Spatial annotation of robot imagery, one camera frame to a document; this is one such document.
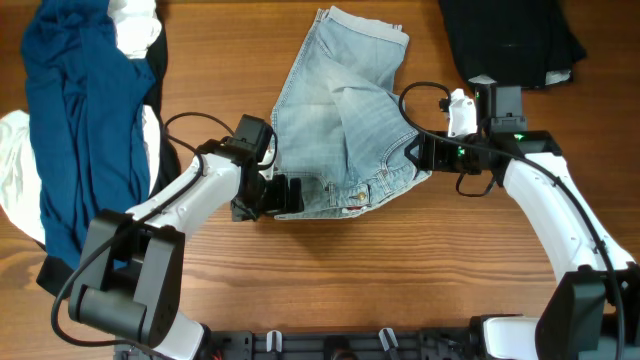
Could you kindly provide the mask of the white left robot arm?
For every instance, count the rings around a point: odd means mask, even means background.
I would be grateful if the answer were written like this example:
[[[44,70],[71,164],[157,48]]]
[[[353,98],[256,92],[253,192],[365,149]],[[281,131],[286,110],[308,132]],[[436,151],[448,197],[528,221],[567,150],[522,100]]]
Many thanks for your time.
[[[158,357],[211,357],[208,328],[179,310],[185,243],[225,203],[237,222],[303,210],[300,180],[266,179],[264,153],[246,139],[209,140],[160,193],[96,216],[63,288],[70,318]]]

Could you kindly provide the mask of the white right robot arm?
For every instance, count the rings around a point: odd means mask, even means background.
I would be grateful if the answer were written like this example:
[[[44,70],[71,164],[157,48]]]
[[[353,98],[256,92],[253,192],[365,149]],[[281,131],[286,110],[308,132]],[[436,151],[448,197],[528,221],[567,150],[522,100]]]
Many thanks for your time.
[[[548,132],[463,140],[421,133],[404,154],[420,170],[491,172],[526,215],[551,263],[557,287],[543,313],[474,318],[473,356],[638,358],[639,265],[590,209]]]

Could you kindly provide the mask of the light blue denim shorts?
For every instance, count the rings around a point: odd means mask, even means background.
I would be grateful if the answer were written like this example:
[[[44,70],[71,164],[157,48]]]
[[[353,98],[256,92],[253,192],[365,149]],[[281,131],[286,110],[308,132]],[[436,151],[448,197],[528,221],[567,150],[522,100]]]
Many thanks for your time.
[[[276,171],[302,181],[295,219],[354,218],[430,177],[404,156],[418,132],[393,92],[408,44],[399,25],[317,12],[271,114]]]

